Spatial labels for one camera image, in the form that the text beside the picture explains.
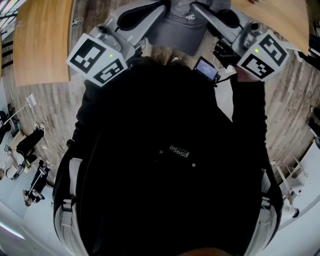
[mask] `chair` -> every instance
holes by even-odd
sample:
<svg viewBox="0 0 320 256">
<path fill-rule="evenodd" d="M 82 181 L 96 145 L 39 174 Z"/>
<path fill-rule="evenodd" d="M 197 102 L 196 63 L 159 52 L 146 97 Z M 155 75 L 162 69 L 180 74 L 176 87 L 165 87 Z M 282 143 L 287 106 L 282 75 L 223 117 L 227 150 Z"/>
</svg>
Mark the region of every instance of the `chair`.
<svg viewBox="0 0 320 256">
<path fill-rule="evenodd" d="M 8 120 L 8 117 L 6 113 L 3 111 L 0 111 L 0 122 L 2 123 L 2 126 L 0 127 L 0 144 L 2 143 L 6 133 L 11 131 L 10 123 L 7 123 L 6 125 L 4 125 L 4 123 L 7 120 Z"/>
<path fill-rule="evenodd" d="M 288 168 L 290 176 L 295 179 L 296 177 L 298 177 L 301 173 L 303 173 L 303 175 L 307 178 L 308 177 L 308 173 L 306 173 L 300 163 L 300 161 L 294 156 L 293 157 L 295 162 L 296 162 L 296 167 L 292 168 L 292 170 L 290 170 L 290 168 Z"/>
<path fill-rule="evenodd" d="M 317 147 L 320 149 L 320 137 L 316 137 L 316 138 L 315 138 L 315 144 L 316 144 Z"/>
</svg>

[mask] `backpack logo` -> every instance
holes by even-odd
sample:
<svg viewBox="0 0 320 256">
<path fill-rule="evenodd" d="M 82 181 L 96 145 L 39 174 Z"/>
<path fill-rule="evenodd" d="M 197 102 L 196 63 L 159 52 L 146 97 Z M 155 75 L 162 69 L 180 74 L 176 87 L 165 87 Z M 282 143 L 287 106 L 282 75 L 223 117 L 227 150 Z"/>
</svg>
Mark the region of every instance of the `backpack logo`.
<svg viewBox="0 0 320 256">
<path fill-rule="evenodd" d="M 190 153 L 190 152 L 186 151 L 185 149 L 174 146 L 174 145 L 170 146 L 170 150 L 183 158 L 187 158 Z"/>
</svg>

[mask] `backpack strap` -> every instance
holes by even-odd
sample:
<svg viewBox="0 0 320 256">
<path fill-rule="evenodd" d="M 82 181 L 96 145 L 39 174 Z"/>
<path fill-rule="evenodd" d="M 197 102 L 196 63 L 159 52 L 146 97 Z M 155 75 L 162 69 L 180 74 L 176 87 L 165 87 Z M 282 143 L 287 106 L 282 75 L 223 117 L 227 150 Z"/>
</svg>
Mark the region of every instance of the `backpack strap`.
<svg viewBox="0 0 320 256">
<path fill-rule="evenodd" d="M 244 256 L 258 255 L 270 242 L 277 226 L 277 212 L 266 194 L 271 188 L 271 182 L 266 170 L 262 169 L 261 208 L 253 235 Z"/>
<path fill-rule="evenodd" d="M 89 256 L 81 239 L 77 218 L 76 187 L 81 162 L 82 159 L 78 158 L 72 158 L 69 162 L 70 195 L 63 200 L 54 218 L 56 234 L 73 256 Z"/>
</svg>

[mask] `wood grain surface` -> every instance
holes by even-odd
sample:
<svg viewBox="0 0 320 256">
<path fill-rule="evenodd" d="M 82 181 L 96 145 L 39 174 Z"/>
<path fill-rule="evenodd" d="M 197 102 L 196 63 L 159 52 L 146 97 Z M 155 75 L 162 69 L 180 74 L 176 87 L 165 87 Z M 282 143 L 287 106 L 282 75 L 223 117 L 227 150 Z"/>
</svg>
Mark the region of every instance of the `wood grain surface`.
<svg viewBox="0 0 320 256">
<path fill-rule="evenodd" d="M 128 2 L 128 0 L 76 0 L 74 17 L 82 17 L 83 22 L 71 28 L 70 47 L 76 44 L 82 33 L 90 32 L 95 25 L 104 22 L 112 10 Z M 10 42 L 12 38 L 12 35 L 9 36 L 5 43 Z M 207 33 L 195 57 L 168 47 L 152 46 L 147 47 L 145 54 L 162 64 L 165 64 L 172 54 L 179 54 L 193 68 L 199 56 L 205 57 L 210 62 L 214 60 L 213 50 L 216 41 L 216 38 Z M 12 45 L 2 51 L 11 49 Z M 11 60 L 12 55 L 3 58 L 5 63 Z M 217 59 L 213 63 L 220 67 Z M 64 154 L 47 139 L 53 139 L 64 151 L 67 150 L 66 142 L 72 137 L 75 129 L 76 114 L 85 91 L 84 78 L 71 70 L 70 82 L 17 87 L 14 74 L 12 65 L 3 70 L 7 101 L 19 109 L 25 104 L 26 97 L 31 93 L 34 94 L 38 105 L 34 109 L 25 108 L 17 116 L 26 134 L 33 132 L 34 122 L 44 122 L 46 125 L 46 134 L 40 143 L 50 147 L 50 150 L 43 150 L 39 144 L 36 149 L 44 160 L 49 160 L 53 164 L 50 175 L 54 178 Z M 265 100 L 268 117 L 266 147 L 270 161 L 276 161 L 284 171 L 287 171 L 286 165 L 293 166 L 294 156 L 300 158 L 312 142 L 313 135 L 307 125 L 309 106 L 320 106 L 320 89 L 315 90 L 319 84 L 320 72 L 306 62 L 298 62 L 292 51 L 284 70 L 266 82 Z M 308 91 L 314 92 L 311 99 L 307 98 Z M 245 162 L 250 164 L 250 156 Z M 275 175 L 280 180 L 279 173 L 276 172 Z"/>
<path fill-rule="evenodd" d="M 72 6 L 73 0 L 28 0 L 19 8 L 13 41 L 17 86 L 70 81 Z"/>
<path fill-rule="evenodd" d="M 305 55 L 309 52 L 309 20 L 305 0 L 232 0 L 241 12 L 268 25 Z"/>
</svg>

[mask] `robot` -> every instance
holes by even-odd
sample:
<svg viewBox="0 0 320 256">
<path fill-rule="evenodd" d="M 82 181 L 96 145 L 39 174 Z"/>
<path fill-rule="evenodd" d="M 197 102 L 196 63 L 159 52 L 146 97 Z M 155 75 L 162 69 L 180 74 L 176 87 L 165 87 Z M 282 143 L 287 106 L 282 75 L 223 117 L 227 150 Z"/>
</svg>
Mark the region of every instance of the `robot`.
<svg viewBox="0 0 320 256">
<path fill-rule="evenodd" d="M 67 64 L 102 87 L 129 68 L 127 61 L 142 53 L 146 39 L 193 56 L 209 30 L 219 39 L 213 53 L 225 68 L 238 66 L 265 81 L 285 66 L 288 52 L 271 30 L 233 7 L 216 13 L 201 3 L 206 1 L 190 2 L 180 1 L 178 8 L 159 0 L 121 6 L 79 39 Z"/>
<path fill-rule="evenodd" d="M 67 63 L 103 87 L 131 68 L 129 60 L 141 55 L 145 39 L 152 45 L 169 46 L 194 55 L 209 30 L 219 39 L 214 55 L 224 67 L 239 66 L 260 81 L 281 71 L 289 54 L 271 31 L 247 20 L 234 8 L 214 11 L 207 2 L 172 0 L 171 3 L 176 4 L 172 7 L 164 1 L 147 0 L 122 6 L 90 34 L 82 35 Z M 86 250 L 82 241 L 77 217 L 80 198 L 76 195 L 76 185 L 79 170 L 84 168 L 83 160 L 77 157 L 66 154 L 62 160 L 63 166 L 68 167 L 68 170 L 63 169 L 68 177 L 65 179 L 67 187 L 56 193 L 55 201 L 59 199 L 60 203 L 54 205 L 54 227 L 61 243 L 72 255 L 88 256 L 92 252 Z M 258 219 L 252 220 L 255 229 L 248 240 L 245 256 L 257 255 L 278 230 L 283 201 L 274 193 L 273 188 L 278 186 L 274 183 L 266 170 L 262 170 L 262 202 Z"/>
</svg>

